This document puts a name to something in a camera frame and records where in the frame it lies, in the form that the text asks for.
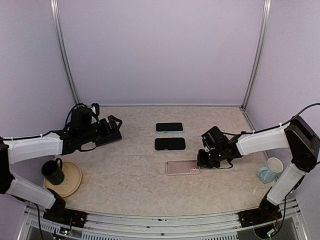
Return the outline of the black phone brown edge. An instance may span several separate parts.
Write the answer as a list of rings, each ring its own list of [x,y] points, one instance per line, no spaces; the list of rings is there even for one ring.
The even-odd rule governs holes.
[[[105,136],[102,136],[102,137],[98,138],[95,141],[95,145],[97,147],[100,147],[100,146],[103,146],[103,145],[106,145],[106,144],[110,144],[110,143],[119,141],[121,139],[122,139],[121,132],[117,131],[115,133],[111,133],[111,134],[108,134],[108,135],[105,135]]]

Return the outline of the pink phone case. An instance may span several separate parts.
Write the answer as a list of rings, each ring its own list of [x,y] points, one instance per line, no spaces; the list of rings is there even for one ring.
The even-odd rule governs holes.
[[[197,175],[201,173],[201,168],[197,165],[197,160],[167,161],[165,173],[168,176]]]

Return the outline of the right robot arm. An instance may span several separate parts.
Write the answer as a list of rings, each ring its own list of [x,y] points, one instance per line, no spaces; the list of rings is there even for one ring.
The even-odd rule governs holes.
[[[233,168],[234,159],[260,152],[288,149],[292,156],[290,164],[263,197],[262,206],[255,212],[260,222],[266,222],[275,214],[276,207],[285,197],[299,186],[305,175],[320,163],[318,162],[320,138],[300,116],[301,113],[315,106],[320,106],[320,103],[306,106],[285,123],[258,131],[223,133],[218,126],[214,125],[201,135],[204,149],[198,151],[197,165],[206,169],[226,170]],[[231,128],[240,126],[239,119],[234,115],[237,111],[235,109],[222,109],[221,111],[210,106],[197,108],[198,110],[195,110],[192,116],[198,124],[204,123],[208,127],[212,123],[224,122],[225,126],[228,123],[235,124]],[[226,161],[229,167],[221,168],[223,161]],[[240,209],[240,207],[253,207],[250,205],[252,200],[249,200],[248,204],[236,203],[237,200],[227,200],[227,197],[232,197],[231,193],[222,194],[222,197],[214,196],[212,203],[216,204],[217,200],[217,206],[210,208],[216,210],[216,213],[223,213]]]

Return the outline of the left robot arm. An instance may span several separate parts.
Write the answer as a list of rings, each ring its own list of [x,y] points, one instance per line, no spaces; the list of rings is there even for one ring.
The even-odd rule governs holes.
[[[0,139],[0,193],[18,197],[49,210],[57,221],[70,218],[66,203],[54,190],[45,189],[23,177],[13,174],[10,166],[22,161],[70,155],[83,152],[83,145],[94,143],[100,147],[122,139],[122,120],[109,115],[99,118],[100,106],[76,104],[68,113],[64,128],[47,133]]]

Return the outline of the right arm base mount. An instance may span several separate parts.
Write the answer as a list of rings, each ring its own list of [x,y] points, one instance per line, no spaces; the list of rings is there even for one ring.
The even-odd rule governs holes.
[[[251,227],[281,219],[282,213],[279,208],[269,210],[267,208],[254,208],[238,213],[242,228]]]

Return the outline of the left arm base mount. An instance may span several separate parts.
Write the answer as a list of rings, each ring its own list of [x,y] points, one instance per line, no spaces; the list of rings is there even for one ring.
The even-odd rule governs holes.
[[[84,211],[61,208],[47,209],[43,214],[43,218],[62,225],[71,227],[84,228],[88,214]]]

